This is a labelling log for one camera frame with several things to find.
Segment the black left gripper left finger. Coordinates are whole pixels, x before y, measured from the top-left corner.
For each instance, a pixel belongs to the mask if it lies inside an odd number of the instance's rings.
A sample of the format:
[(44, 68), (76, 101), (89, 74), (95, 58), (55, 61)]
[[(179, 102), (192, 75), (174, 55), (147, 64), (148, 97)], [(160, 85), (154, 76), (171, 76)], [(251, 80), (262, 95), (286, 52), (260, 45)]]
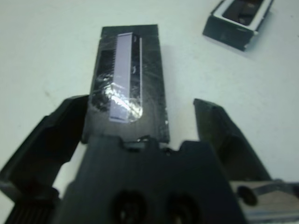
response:
[(43, 117), (0, 172), (0, 190), (14, 203), (52, 202), (59, 197), (53, 183), (81, 140), (88, 96), (65, 99)]

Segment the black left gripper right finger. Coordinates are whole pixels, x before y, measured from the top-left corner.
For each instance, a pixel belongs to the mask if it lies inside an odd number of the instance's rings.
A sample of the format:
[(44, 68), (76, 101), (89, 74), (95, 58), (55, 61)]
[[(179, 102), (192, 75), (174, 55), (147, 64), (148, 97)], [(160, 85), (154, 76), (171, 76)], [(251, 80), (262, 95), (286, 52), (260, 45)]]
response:
[(193, 105), (199, 138), (212, 146), (229, 180), (272, 180), (242, 131), (223, 107), (202, 99), (194, 99)]

